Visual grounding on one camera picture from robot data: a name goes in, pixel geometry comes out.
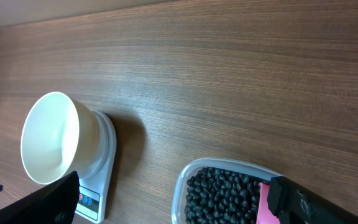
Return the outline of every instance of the brown wood grain tabletop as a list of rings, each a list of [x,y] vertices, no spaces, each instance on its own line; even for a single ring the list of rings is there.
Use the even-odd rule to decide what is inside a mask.
[[[116,127],[105,223],[171,223],[177,177],[201,157],[267,167],[358,215],[356,0],[172,1],[0,28],[0,209],[42,187],[20,138],[50,91]]]

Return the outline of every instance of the pink scoop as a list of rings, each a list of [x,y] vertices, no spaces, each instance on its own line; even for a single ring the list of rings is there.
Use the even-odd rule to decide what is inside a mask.
[[[269,194],[270,187],[266,184],[260,183],[260,197],[259,208],[256,224],[280,224],[280,221],[269,210],[267,204],[267,195]]]

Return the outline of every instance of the bowl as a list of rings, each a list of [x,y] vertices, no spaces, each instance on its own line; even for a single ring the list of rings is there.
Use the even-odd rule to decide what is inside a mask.
[[[179,174],[172,202],[171,218],[173,224],[186,223],[186,181],[190,177],[196,175],[197,172],[204,167],[225,169],[229,171],[252,175],[254,177],[258,177],[264,180],[270,180],[272,177],[281,176],[281,174],[278,172],[248,162],[212,157],[197,159],[189,163],[185,168],[183,168],[183,170]]]

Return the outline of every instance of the white scale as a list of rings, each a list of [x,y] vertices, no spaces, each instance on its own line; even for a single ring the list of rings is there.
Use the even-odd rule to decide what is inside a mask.
[[[99,125],[96,160],[86,178],[80,179],[80,197],[75,213],[93,223],[101,223],[106,211],[107,193],[116,156],[117,137],[111,120],[100,111],[92,111]]]

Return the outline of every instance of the scale platform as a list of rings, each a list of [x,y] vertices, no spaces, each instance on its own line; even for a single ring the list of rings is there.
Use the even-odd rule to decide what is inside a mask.
[[[99,124],[99,147],[89,174],[80,179],[80,197],[75,213],[93,223],[101,223],[106,211],[112,166],[116,156],[117,137],[111,120],[100,111],[92,111]]]

